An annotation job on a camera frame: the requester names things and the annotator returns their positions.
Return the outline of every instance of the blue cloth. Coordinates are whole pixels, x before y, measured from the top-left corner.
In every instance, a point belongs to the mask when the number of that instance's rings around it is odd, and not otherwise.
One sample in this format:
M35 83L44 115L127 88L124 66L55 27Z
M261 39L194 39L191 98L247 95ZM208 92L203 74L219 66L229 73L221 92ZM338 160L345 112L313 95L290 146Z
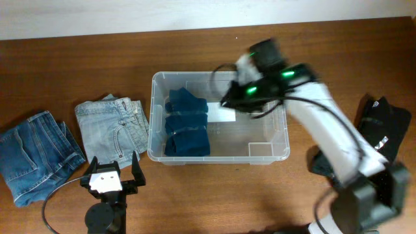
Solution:
M0 173L17 207L44 200L84 162L66 124L47 111L0 134Z
M133 152L148 148L149 123L140 101L109 94L99 101L86 101L75 108L88 161L117 161L120 169L131 165Z
M184 157L209 155L207 100L194 97L184 88L169 91L169 100L165 105L170 115L164 126L168 134L164 154Z

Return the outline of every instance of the clear plastic container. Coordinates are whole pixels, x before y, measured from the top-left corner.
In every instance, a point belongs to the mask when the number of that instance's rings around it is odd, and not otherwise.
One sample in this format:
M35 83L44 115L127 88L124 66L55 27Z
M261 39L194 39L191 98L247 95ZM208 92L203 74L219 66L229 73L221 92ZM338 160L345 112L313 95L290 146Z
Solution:
M151 86L151 107L148 155L151 160L166 165L184 164L270 164L287 159L290 154L286 112L283 107L258 120L250 115L235 112L235 121L209 122L207 132L211 154L206 157L169 157L164 154L168 138L164 130L167 113L164 104L169 102L169 90L186 88L197 98L218 103L227 92L233 72L217 72L211 84L211 72L158 72Z

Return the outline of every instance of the folded black clothing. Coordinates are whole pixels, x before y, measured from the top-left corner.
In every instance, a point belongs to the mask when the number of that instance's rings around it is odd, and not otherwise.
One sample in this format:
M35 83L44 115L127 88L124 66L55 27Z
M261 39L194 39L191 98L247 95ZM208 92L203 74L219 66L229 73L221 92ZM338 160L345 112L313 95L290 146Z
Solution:
M408 110L390 105L385 97L377 101L370 99L364 106L363 116L357 130L371 146L376 147L387 160L393 162L408 130L410 120L411 114ZM335 188L341 187L323 152L319 151L313 157L309 163L309 171L329 177Z

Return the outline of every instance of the dark blue jeans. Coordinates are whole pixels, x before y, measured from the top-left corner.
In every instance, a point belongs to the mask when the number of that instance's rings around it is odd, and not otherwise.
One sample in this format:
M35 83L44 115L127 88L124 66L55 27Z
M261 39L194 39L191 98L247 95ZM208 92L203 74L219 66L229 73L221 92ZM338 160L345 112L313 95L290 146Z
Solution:
M0 173L17 207L44 200L84 162L66 124L48 111L0 135Z

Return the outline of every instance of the wood grain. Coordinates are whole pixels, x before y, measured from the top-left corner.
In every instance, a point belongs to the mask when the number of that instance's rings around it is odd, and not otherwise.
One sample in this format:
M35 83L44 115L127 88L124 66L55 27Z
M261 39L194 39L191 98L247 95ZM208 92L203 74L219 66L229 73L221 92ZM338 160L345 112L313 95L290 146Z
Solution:
M44 109L82 145L77 104L112 93L141 100L148 115L154 73L210 71L271 36L291 63L312 65L351 120L366 93L416 115L416 30L407 17L2 41L0 131ZM328 184L307 171L311 137L292 118L288 124L291 155L268 166L164 166L141 155L148 185L127 198L128 233L246 233L311 222L313 203ZM412 119L398 159L413 174L415 135ZM123 179L131 178L129 170ZM414 233L414 182L404 214L382 233ZM47 232L40 202L16 208L3 180L0 191L1 233ZM84 215L96 202L79 185L67 186L50 201L48 220L61 233L86 233Z

